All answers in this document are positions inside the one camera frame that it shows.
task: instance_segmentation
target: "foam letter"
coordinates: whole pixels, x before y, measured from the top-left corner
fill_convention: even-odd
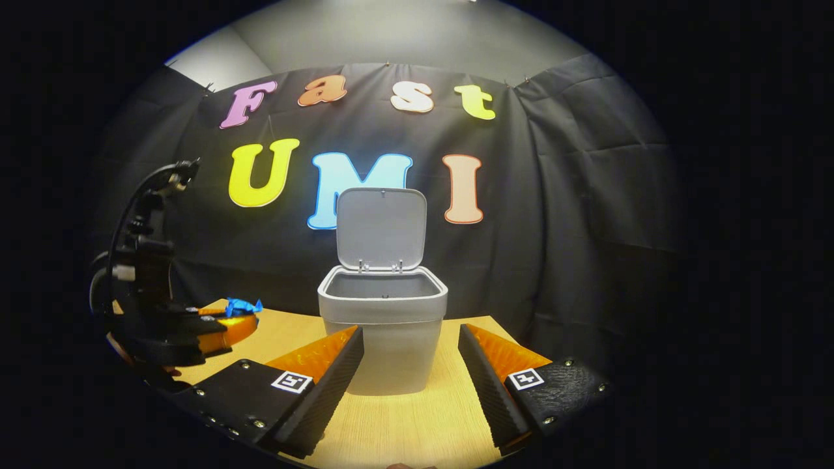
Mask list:
[[[352,187],[380,187],[405,189],[405,174],[413,162],[404,154],[380,156],[364,181],[348,155],[322,153],[313,157],[313,165],[319,168],[319,195],[315,202],[315,214],[307,219],[312,229],[336,228],[336,200],[339,194]]]
[[[229,176],[229,197],[232,201],[241,207],[263,207],[277,199],[287,182],[289,156],[299,144],[296,139],[282,139],[269,146],[273,151],[272,172],[269,174],[269,181],[260,189],[254,189],[249,182],[255,157],[264,147],[253,144],[235,149],[232,152],[232,175]]]
[[[435,106],[428,94],[431,94],[431,88],[425,83],[399,82],[394,85],[395,96],[391,97],[391,104],[400,111],[428,113]]]
[[[246,124],[246,121],[249,120],[246,109],[254,112],[264,101],[264,93],[272,93],[276,88],[278,88],[276,82],[267,82],[235,91],[234,102],[229,109],[229,115],[226,116],[226,120],[220,123],[220,128],[228,129],[236,125]]]
[[[484,108],[484,101],[492,101],[492,95],[481,92],[480,86],[476,84],[456,86],[455,92],[460,93],[464,110],[469,115],[484,120],[495,119],[495,112]]]
[[[342,75],[329,75],[317,78],[304,87],[307,91],[299,98],[299,106],[312,106],[342,99],[348,92],[344,89],[347,78]]]
[[[447,154],[443,157],[443,164],[449,167],[452,178],[452,201],[446,210],[446,221],[473,224],[483,220],[484,212],[478,209],[475,184],[475,171],[480,168],[480,160],[466,154]]]

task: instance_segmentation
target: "white trash can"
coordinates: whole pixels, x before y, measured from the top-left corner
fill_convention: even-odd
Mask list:
[[[413,189],[347,189],[337,201],[341,265],[319,285],[328,335],[364,331],[364,356],[347,392],[392,396],[422,391],[435,359],[449,290],[420,267],[426,200]]]

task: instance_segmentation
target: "black fabric curtain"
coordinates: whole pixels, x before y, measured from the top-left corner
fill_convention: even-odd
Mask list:
[[[347,94],[301,107],[316,78],[342,75]],[[221,129],[234,92],[275,81],[242,125]],[[392,86],[425,83],[434,108],[392,106]],[[455,87],[477,85],[491,120],[469,115]],[[244,208],[229,195],[235,149],[263,146],[251,185],[267,184],[271,143],[297,139],[280,196]],[[449,287],[446,318],[492,315],[522,344],[573,355],[602,370],[663,312],[674,289],[681,207],[666,138],[626,83],[585,55],[514,88],[409,65],[355,64],[282,73],[206,93],[164,69],[113,123],[93,176],[105,181],[91,252],[109,236],[130,192],[151,170],[201,158],[198,177],[173,199],[163,233],[176,246],[176,300],[204,305],[226,296],[317,315],[316,290],[339,263],[335,232],[312,229],[319,169],[312,158],[344,153],[364,179],[384,154],[412,160],[405,186],[428,200],[422,265]],[[477,158],[480,222],[445,219],[449,154]]]

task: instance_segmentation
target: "wooden table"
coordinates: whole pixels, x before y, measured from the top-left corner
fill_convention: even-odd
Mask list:
[[[208,305],[225,306],[226,300]],[[326,336],[318,316],[263,310],[258,318],[258,329],[232,352],[208,358],[204,365],[178,368],[178,379],[196,384],[237,360],[264,363]],[[444,320],[423,391],[404,396],[345,393],[313,455],[303,460],[282,456],[319,469],[385,469],[397,462],[414,469],[471,469],[498,461],[501,456],[492,446],[490,428],[458,353],[464,323],[515,342],[489,316]]]

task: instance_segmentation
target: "blue wrapped candy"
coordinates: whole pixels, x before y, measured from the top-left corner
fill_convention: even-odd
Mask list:
[[[254,305],[247,301],[238,300],[237,298],[227,298],[229,304],[226,305],[226,317],[242,315],[243,313],[259,313],[264,310],[260,300]]]

